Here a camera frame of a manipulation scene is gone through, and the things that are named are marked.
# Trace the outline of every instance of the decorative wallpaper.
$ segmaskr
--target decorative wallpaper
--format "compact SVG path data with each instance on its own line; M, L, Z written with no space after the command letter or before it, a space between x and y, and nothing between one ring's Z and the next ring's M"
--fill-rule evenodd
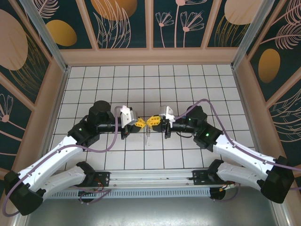
M208 47L238 47L262 0L222 0Z
M251 45L249 46L248 50L246 51L247 55L249 55L249 53L250 53L250 51L252 50L252 48L253 48L255 42L257 41L258 36L261 34L262 30L264 29L265 25L266 25L267 22L269 21L271 15L273 14L273 12L274 12L274 10L275 10L275 8L276 8L276 6L278 5L279 2L280 2L280 0L275 0L275 1L274 1L274 4L273 4L271 10L269 11L267 17L265 18L265 20L264 20L264 22L263 22L261 28L260 28L259 31L257 32L257 34L256 34L255 38L253 39Z
M0 73L33 103L49 61L7 1L0 2Z
M99 48L146 48L144 0L85 0Z
M270 109L275 128L287 158L293 166L301 164L301 80Z
M153 47L200 47L212 0L154 0Z
M0 171L11 170L31 113L0 85Z
M265 100L301 67L301 1L288 0L251 58Z
M75 0L32 2L59 49L92 48Z

